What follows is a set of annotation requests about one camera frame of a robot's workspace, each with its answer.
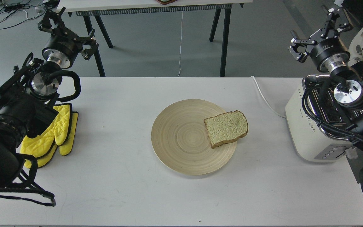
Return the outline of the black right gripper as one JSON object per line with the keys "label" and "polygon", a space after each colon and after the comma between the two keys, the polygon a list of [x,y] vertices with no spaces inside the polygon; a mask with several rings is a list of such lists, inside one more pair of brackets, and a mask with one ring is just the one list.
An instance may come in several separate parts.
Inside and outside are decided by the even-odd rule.
{"label": "black right gripper", "polygon": [[349,61],[350,53],[341,38],[329,37],[329,32],[333,31],[335,36],[342,32],[348,32],[354,28],[349,19],[347,10],[340,5],[333,4],[330,7],[322,5],[326,12],[326,20],[320,29],[320,37],[325,39],[317,44],[315,40],[300,39],[297,32],[291,30],[291,45],[288,50],[294,59],[304,63],[310,55],[317,70],[321,73],[330,73],[337,66],[332,66],[338,62],[343,66]]}

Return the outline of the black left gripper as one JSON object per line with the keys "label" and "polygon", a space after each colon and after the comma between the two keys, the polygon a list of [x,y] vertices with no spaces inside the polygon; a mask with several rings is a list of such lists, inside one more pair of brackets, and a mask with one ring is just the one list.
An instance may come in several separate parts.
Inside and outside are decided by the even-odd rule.
{"label": "black left gripper", "polygon": [[89,32],[88,37],[80,37],[66,29],[61,17],[65,9],[63,7],[59,12],[46,10],[42,20],[37,24],[40,31],[51,34],[42,50],[43,58],[56,63],[62,69],[72,67],[79,53],[85,60],[90,60],[99,47],[95,38],[95,29]]}

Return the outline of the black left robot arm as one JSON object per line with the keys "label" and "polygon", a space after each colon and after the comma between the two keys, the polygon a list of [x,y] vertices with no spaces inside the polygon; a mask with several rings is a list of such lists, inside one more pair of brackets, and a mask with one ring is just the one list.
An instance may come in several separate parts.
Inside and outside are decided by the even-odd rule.
{"label": "black left robot arm", "polygon": [[19,154],[16,149],[28,136],[35,138],[53,122],[58,112],[56,102],[69,102],[81,92],[79,76],[70,71],[78,54],[85,60],[98,50],[95,30],[81,37],[67,28],[60,11],[47,9],[38,29],[50,33],[49,41],[42,50],[43,59],[30,53],[22,68],[14,67],[14,75],[0,86],[0,197],[19,200],[9,193],[39,194],[48,203],[30,198],[36,204],[47,207],[56,205],[53,193],[35,183],[36,158]]}

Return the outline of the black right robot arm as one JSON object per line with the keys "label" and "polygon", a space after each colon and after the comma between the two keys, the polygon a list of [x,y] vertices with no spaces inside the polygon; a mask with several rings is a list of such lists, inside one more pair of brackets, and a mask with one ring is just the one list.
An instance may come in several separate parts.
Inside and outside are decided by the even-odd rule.
{"label": "black right robot arm", "polygon": [[[353,29],[348,2],[337,0],[325,11],[308,38],[292,30],[288,48],[300,63],[311,58],[319,72],[303,78],[285,107],[297,154],[315,163],[356,159],[363,151],[363,27],[347,48],[340,34]],[[359,184],[363,194],[363,167]]]}

